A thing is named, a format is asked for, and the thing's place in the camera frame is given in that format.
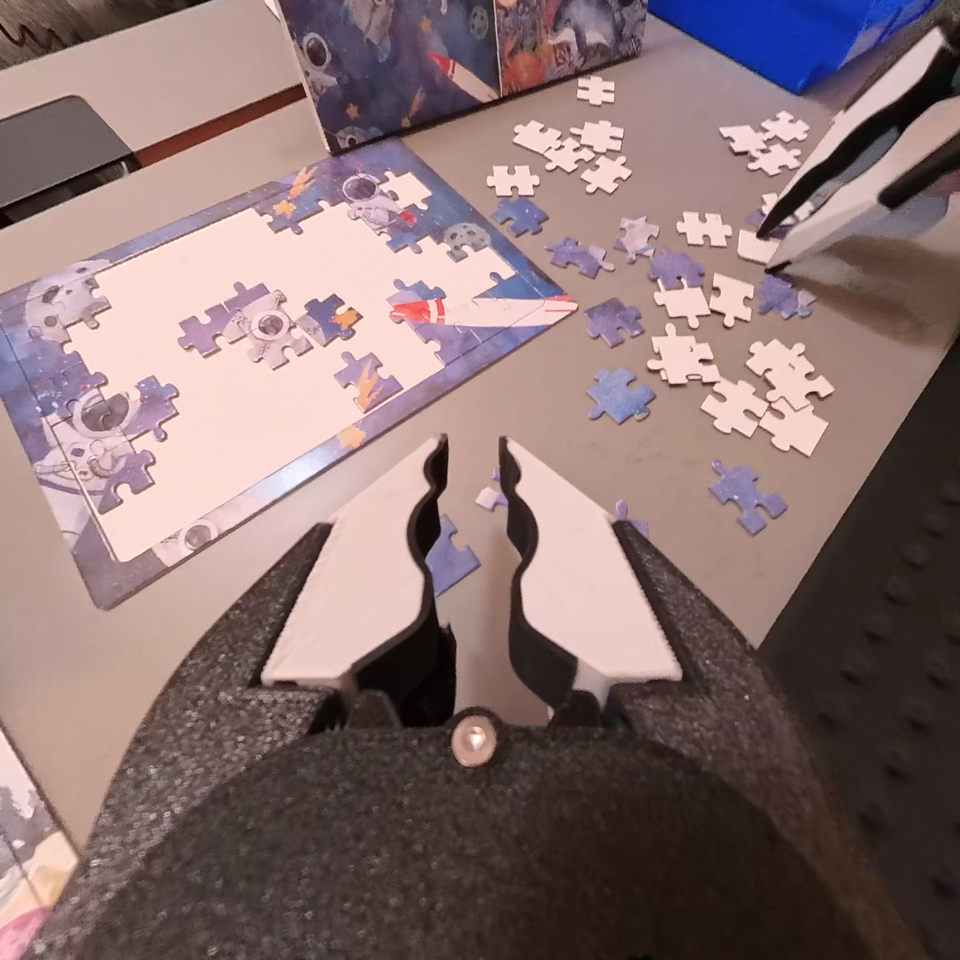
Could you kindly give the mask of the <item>purple helmet-part puzzle piece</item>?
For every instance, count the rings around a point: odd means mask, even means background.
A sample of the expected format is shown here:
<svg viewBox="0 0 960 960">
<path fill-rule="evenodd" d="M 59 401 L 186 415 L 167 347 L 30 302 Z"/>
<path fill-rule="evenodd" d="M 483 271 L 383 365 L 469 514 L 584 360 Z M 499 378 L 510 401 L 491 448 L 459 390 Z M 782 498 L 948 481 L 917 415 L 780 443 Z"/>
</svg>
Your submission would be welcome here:
<svg viewBox="0 0 960 960">
<path fill-rule="evenodd" d="M 168 433 L 164 425 L 179 414 L 175 404 L 179 389 L 172 383 L 162 383 L 154 375 L 138 381 L 135 387 L 138 402 L 125 427 L 126 438 L 134 440 L 150 434 L 158 442 L 166 442 Z"/>
</svg>

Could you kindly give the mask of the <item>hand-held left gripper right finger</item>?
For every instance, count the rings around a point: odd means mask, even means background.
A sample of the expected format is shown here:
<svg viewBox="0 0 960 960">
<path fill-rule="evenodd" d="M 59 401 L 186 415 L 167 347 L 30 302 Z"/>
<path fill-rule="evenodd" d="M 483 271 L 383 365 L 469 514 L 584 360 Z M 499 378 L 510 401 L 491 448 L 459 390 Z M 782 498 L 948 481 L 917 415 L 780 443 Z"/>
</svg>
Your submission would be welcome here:
<svg viewBox="0 0 960 960">
<path fill-rule="evenodd" d="M 499 438 L 510 581 L 510 664 L 549 710 L 575 693 L 602 710 L 622 685 L 678 682 L 683 667 L 620 533 L 634 534 L 518 441 Z"/>
</svg>

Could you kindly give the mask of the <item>blue plastic bin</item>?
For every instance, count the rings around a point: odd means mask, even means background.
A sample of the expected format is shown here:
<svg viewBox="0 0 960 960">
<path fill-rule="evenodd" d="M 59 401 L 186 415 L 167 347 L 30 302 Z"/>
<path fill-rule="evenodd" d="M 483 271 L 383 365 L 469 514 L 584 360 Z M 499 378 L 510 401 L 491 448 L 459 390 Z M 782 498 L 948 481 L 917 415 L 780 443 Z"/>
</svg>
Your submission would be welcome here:
<svg viewBox="0 0 960 960">
<path fill-rule="evenodd" d="M 936 1 L 650 1 L 649 13 L 780 88 L 802 93 Z"/>
</svg>

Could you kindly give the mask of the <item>adjoining grey desk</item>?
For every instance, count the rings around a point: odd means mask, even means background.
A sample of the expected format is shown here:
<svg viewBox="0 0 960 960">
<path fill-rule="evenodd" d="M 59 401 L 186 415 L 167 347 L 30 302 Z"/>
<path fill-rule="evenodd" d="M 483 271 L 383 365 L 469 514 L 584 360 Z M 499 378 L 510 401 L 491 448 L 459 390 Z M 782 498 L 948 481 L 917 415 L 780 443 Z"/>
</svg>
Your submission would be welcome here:
<svg viewBox="0 0 960 960">
<path fill-rule="evenodd" d="M 232 133 L 279 155 L 327 154 L 289 40 L 265 2 L 207 2 L 2 70 L 2 118 L 68 95 L 142 166 Z"/>
</svg>

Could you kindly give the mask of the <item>comet print puzzle piece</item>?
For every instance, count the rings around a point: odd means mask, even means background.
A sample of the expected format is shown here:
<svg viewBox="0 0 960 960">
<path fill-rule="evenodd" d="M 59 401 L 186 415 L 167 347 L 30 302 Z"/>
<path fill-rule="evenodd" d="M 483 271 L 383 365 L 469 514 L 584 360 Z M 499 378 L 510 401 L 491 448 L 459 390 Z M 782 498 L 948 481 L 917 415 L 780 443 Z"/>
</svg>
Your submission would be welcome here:
<svg viewBox="0 0 960 960">
<path fill-rule="evenodd" d="M 404 390 L 400 381 L 393 375 L 383 376 L 378 356 L 367 353 L 359 358 L 349 351 L 341 354 L 342 368 L 333 374 L 333 378 L 342 388 L 353 387 L 356 390 L 354 403 L 363 413 L 368 414 Z"/>
</svg>

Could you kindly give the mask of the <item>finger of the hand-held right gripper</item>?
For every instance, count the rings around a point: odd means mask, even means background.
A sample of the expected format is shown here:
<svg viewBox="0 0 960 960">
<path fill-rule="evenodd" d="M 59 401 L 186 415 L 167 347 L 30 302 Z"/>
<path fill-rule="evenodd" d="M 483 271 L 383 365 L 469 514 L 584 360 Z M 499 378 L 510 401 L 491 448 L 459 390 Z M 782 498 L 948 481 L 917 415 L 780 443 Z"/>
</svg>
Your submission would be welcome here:
<svg viewBox="0 0 960 960">
<path fill-rule="evenodd" d="M 924 36 L 922 36 L 911 47 L 909 47 L 899 57 L 899 59 L 893 62 L 889 67 L 878 71 L 872 77 L 870 77 L 870 79 L 858 91 L 857 95 L 846 105 L 846 107 L 834 116 L 831 126 L 824 136 L 829 133 L 831 127 L 836 123 L 837 118 L 845 114 L 846 111 L 851 107 L 859 107 L 859 109 L 849 120 L 850 125 L 856 125 L 864 118 L 865 115 L 869 115 L 872 109 L 882 109 L 890 102 L 896 101 L 899 97 L 909 93 L 926 94 L 929 99 L 934 99 L 942 95 L 950 95 L 949 25 L 935 25 Z M 808 162 L 809 157 L 798 170 L 801 170 L 804 167 L 804 165 Z M 795 174 L 795 176 L 787 184 L 786 188 L 796 176 L 797 174 Z M 931 204 L 933 222 L 923 232 L 918 232 L 916 235 L 908 236 L 906 235 L 905 231 L 897 230 L 894 235 L 880 235 L 872 232 L 867 236 L 888 239 L 914 239 L 927 234 L 946 216 L 950 206 L 950 189 L 940 193 L 938 197 L 929 196 L 927 197 L 927 200 Z M 770 233 L 767 238 L 775 237 L 779 240 L 782 240 L 784 235 L 792 226 L 794 226 L 799 220 L 805 219 L 810 212 L 814 210 L 814 206 L 816 204 L 818 204 L 817 199 L 812 202 L 808 201 L 798 210 L 798 213 L 795 216 L 786 220 L 783 225 L 781 225 L 776 231 Z M 756 231 L 756 236 L 758 238 L 764 238 L 763 222 L 764 220 Z"/>
<path fill-rule="evenodd" d="M 783 235 L 768 271 L 857 236 L 922 233 L 933 222 L 928 197 L 958 189 L 958 94 L 904 94 L 851 125 L 858 110 L 837 118 L 764 219 L 767 238 L 818 201 Z"/>
</svg>

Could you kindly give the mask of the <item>pile of loose puzzle pieces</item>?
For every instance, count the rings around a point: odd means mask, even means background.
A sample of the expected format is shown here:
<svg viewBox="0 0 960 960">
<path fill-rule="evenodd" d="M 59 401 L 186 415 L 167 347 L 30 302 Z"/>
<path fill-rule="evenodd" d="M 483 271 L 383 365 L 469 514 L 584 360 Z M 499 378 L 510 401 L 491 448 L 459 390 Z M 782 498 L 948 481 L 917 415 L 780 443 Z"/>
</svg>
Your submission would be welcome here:
<svg viewBox="0 0 960 960">
<path fill-rule="evenodd" d="M 748 171 L 775 177 L 800 167 L 800 150 L 791 144 L 806 140 L 809 130 L 809 124 L 781 110 L 759 126 L 720 126 L 718 133 L 732 154 L 747 159 Z M 622 153 L 624 134 L 622 127 L 602 119 L 572 126 L 561 138 L 557 129 L 530 121 L 514 128 L 512 142 L 542 157 L 545 172 L 575 173 L 585 183 L 586 193 L 601 189 L 613 194 L 631 174 Z M 487 185 L 495 187 L 501 197 L 494 221 L 517 237 L 538 234 L 546 223 L 546 210 L 532 198 L 532 187 L 538 182 L 525 165 L 495 166 L 487 178 Z M 503 198 L 509 187 L 518 185 L 531 189 Z M 764 193 L 759 209 L 750 213 L 747 226 L 739 231 L 757 232 L 777 198 L 776 193 Z M 706 332 L 718 332 L 738 329 L 754 318 L 809 317 L 815 297 L 772 274 L 764 274 L 756 283 L 720 270 L 709 275 L 706 266 L 685 250 L 723 250 L 728 246 L 735 231 L 719 212 L 684 210 L 675 228 L 686 246 L 671 250 L 658 244 L 661 228 L 646 215 L 622 217 L 610 246 L 624 266 L 637 265 L 654 284 L 654 305 L 662 311 L 656 317 L 666 320 L 661 332 L 651 331 L 648 372 L 659 378 L 664 388 L 704 387 L 700 410 L 719 433 L 750 439 L 762 430 L 775 450 L 812 456 L 828 427 L 815 402 L 830 397 L 834 385 L 817 372 L 805 345 L 785 343 L 777 337 L 755 341 L 743 361 L 753 380 L 732 379 L 721 374 L 714 350 L 706 340 L 698 339 L 696 331 L 703 321 L 708 321 Z M 601 270 L 612 271 L 616 266 L 616 258 L 609 258 L 604 247 L 582 244 L 569 236 L 544 248 L 552 266 L 576 269 L 582 277 L 595 279 Z M 587 336 L 603 341 L 610 349 L 644 332 L 640 309 L 616 297 L 588 307 L 585 317 Z M 591 421 L 608 418 L 618 426 L 646 419 L 656 399 L 654 390 L 640 383 L 625 366 L 598 371 L 586 395 L 592 403 L 587 413 Z M 716 476 L 709 488 L 712 495 L 720 504 L 738 509 L 738 522 L 750 535 L 759 534 L 767 521 L 786 512 L 786 501 L 762 490 L 753 468 L 714 460 L 711 469 Z"/>
</svg>

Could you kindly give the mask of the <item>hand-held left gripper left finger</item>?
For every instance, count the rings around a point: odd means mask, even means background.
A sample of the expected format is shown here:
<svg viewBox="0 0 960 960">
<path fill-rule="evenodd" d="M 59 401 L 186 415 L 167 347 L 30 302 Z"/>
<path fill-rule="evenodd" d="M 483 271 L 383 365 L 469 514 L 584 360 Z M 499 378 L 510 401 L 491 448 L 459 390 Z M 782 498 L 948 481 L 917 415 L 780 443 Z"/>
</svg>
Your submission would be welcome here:
<svg viewBox="0 0 960 960">
<path fill-rule="evenodd" d="M 264 687 L 343 690 L 436 619 L 426 558 L 442 531 L 449 461 L 449 437 L 430 437 L 332 515 L 261 671 Z"/>
</svg>

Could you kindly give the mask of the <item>space puzzle board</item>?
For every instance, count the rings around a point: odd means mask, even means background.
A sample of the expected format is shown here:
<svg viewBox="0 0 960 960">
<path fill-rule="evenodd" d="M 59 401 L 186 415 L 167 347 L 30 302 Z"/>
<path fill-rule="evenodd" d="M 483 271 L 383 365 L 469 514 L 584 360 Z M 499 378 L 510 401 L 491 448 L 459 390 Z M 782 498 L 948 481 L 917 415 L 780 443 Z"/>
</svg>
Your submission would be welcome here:
<svg viewBox="0 0 960 960">
<path fill-rule="evenodd" d="M 313 162 L 2 293 L 2 402 L 95 608 L 110 610 L 577 310 L 507 225 L 401 141 Z M 345 341 L 253 363 L 179 324 L 234 295 L 330 295 Z M 333 375 L 373 353 L 402 393 L 363 414 Z M 138 381 L 179 390 L 129 439 Z"/>
</svg>

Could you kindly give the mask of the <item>black dotted mat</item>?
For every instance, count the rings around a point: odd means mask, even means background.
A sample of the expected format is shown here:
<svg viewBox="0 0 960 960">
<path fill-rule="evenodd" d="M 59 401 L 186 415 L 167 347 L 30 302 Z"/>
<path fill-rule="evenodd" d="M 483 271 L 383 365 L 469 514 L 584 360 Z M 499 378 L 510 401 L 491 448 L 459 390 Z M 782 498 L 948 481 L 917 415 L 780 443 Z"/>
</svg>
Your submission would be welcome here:
<svg viewBox="0 0 960 960">
<path fill-rule="evenodd" d="M 959 957 L 959 347 L 760 653 L 894 902 Z"/>
</svg>

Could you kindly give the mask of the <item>printed puzzle box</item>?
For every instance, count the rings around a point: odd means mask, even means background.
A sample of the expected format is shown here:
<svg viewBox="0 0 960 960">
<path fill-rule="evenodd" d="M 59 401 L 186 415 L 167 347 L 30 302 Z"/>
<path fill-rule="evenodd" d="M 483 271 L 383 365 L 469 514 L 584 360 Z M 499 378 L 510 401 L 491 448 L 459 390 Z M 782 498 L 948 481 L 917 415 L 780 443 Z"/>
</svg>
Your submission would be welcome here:
<svg viewBox="0 0 960 960">
<path fill-rule="evenodd" d="M 646 1 L 279 1 L 331 155 L 637 57 Z"/>
</svg>

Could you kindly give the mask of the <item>joined satellite puzzle pieces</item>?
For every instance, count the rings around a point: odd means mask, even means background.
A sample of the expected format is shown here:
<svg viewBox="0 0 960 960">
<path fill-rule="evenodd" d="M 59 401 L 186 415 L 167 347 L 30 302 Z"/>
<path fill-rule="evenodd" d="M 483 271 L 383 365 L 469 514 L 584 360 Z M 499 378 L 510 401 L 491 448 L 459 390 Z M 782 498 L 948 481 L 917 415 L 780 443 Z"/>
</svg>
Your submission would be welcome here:
<svg viewBox="0 0 960 960">
<path fill-rule="evenodd" d="M 290 356 L 353 338 L 362 318 L 336 294 L 310 299 L 297 314 L 287 308 L 287 296 L 281 290 L 263 283 L 247 287 L 235 282 L 233 296 L 205 308 L 203 317 L 191 316 L 179 323 L 177 344 L 208 358 L 221 350 L 222 343 L 244 343 L 252 363 L 278 370 Z"/>
</svg>

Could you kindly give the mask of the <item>black rounded panel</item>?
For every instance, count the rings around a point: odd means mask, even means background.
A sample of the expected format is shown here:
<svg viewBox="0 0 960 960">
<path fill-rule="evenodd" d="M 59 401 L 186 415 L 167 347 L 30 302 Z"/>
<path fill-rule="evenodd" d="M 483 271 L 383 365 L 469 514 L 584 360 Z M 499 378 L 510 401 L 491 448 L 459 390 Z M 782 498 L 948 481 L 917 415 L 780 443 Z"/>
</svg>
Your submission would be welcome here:
<svg viewBox="0 0 960 960">
<path fill-rule="evenodd" d="M 71 94 L 1 120 L 1 228 L 140 170 L 136 154 Z"/>
</svg>

